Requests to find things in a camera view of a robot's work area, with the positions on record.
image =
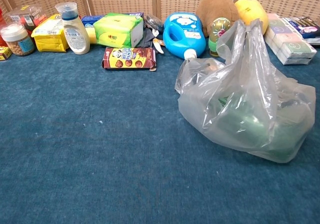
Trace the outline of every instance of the yellow box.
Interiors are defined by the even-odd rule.
[[[11,49],[7,46],[0,46],[0,61],[7,60],[12,54]]]
[[[64,35],[64,24],[58,14],[52,15],[36,27],[31,37],[34,37],[37,49],[41,52],[66,52],[69,48]]]

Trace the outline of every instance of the white jar lid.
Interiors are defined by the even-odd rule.
[[[28,35],[25,27],[20,23],[6,25],[0,30],[0,34],[6,42],[21,40]]]

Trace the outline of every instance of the yellow bag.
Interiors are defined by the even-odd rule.
[[[64,24],[58,14],[52,15],[36,27],[31,37],[34,37],[37,49],[41,52],[66,52],[69,48],[64,35]]]

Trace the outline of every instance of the green bottle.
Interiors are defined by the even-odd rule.
[[[221,35],[223,35],[231,27],[231,22],[226,18],[217,18],[212,23],[211,32],[209,35],[209,51],[214,57],[218,57],[216,44]]]

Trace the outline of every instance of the yellow plush toy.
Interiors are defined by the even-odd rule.
[[[257,0],[238,0],[234,5],[245,25],[250,25],[251,21],[260,19],[262,21],[262,34],[265,34],[268,27],[268,16]]]

